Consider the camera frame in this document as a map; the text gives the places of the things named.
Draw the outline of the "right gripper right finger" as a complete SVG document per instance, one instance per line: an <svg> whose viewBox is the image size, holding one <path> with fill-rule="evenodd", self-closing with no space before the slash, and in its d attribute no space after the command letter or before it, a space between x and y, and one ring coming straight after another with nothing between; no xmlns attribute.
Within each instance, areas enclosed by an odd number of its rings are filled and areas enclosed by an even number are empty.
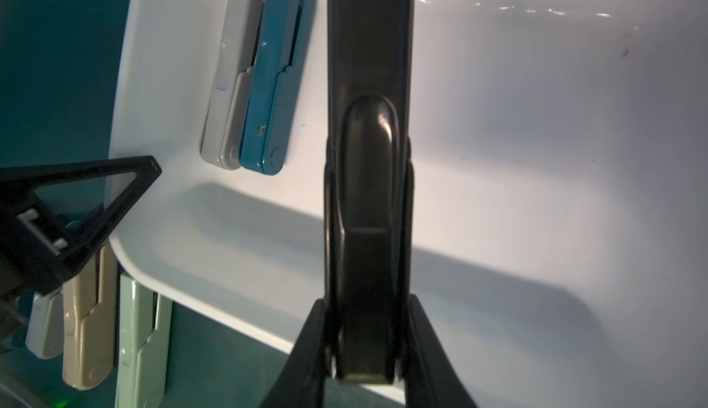
<svg viewBox="0 0 708 408"><path fill-rule="evenodd" d="M420 299L407 300L403 380L407 407L477 407L455 373Z"/></svg>

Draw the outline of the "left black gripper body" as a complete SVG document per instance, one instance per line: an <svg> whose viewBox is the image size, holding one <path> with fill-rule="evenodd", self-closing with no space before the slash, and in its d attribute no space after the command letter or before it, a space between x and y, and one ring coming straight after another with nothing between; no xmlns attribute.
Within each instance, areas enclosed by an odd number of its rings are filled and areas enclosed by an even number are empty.
<svg viewBox="0 0 708 408"><path fill-rule="evenodd" d="M1 260L24 288L46 295L71 279L70 242L62 222L46 207L1 205Z"/></svg>

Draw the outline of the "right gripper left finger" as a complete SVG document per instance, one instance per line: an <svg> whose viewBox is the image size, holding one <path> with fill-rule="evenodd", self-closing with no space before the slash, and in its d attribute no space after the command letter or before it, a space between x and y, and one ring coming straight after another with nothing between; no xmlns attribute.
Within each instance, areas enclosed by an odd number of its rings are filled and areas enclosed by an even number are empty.
<svg viewBox="0 0 708 408"><path fill-rule="evenodd" d="M326 381L326 309L317 299L284 368L260 408L323 406Z"/></svg>

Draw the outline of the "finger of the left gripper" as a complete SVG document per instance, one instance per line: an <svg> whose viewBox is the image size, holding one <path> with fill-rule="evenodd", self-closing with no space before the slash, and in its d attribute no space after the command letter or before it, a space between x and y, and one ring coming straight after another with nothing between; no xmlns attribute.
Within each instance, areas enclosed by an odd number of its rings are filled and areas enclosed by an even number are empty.
<svg viewBox="0 0 708 408"><path fill-rule="evenodd" d="M74 164L3 168L1 205L7 203L13 208L42 205L60 220L59 215L52 212L37 196L36 190L70 182L134 174L136 177L117 198L95 212L84 225L70 230L62 223L71 238L66 262L71 265L72 275L76 275L161 173L158 162L150 155Z"/></svg>

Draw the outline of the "black pliers group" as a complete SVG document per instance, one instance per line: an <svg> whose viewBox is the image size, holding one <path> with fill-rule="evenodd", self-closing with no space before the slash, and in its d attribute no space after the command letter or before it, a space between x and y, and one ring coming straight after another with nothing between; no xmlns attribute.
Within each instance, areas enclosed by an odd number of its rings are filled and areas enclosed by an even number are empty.
<svg viewBox="0 0 708 408"><path fill-rule="evenodd" d="M327 0L327 364L388 385L402 342L410 250L414 0Z"/></svg>

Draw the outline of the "white plastic storage box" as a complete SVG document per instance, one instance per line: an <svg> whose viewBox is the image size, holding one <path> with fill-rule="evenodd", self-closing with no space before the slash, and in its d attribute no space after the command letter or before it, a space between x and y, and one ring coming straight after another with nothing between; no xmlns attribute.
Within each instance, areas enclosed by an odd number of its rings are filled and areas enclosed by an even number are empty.
<svg viewBox="0 0 708 408"><path fill-rule="evenodd" d="M283 170L199 146L227 0L130 0L129 273L280 351L324 292L326 0ZM483 407L707 404L707 0L416 0L412 290Z"/></svg>

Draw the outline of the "teal pliers group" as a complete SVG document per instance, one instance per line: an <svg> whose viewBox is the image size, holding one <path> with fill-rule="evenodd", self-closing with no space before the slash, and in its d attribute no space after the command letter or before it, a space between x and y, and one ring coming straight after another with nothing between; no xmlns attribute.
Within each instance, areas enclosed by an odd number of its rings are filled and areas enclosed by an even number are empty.
<svg viewBox="0 0 708 408"><path fill-rule="evenodd" d="M265 0L240 144L241 166L282 170L310 43L316 0Z"/></svg>

